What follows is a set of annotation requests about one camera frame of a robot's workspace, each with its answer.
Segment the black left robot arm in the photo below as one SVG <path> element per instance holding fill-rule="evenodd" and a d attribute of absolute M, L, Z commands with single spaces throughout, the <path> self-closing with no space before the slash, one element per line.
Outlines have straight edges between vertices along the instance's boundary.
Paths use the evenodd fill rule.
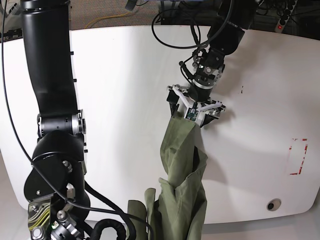
<path fill-rule="evenodd" d="M 207 34 L 208 42 L 193 51 L 190 60 L 194 73 L 186 61 L 180 61 L 180 71 L 188 85 L 174 84 L 168 87 L 167 102 L 171 117 L 182 116 L 199 127 L 220 118 L 226 107 L 211 99 L 225 70 L 225 56 L 234 53 L 255 17 L 259 4 L 256 0 L 223 0 L 218 10 L 222 20 L 212 24 Z"/>

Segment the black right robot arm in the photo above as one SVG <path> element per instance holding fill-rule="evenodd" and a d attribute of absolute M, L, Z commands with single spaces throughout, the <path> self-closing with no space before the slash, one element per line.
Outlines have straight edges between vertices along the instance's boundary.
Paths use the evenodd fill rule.
<path fill-rule="evenodd" d="M 22 34 L 37 100 L 38 139 L 24 184 L 33 240 L 153 240 L 144 217 L 121 210 L 86 181 L 86 122 L 73 78 L 69 1 L 23 0 Z"/>

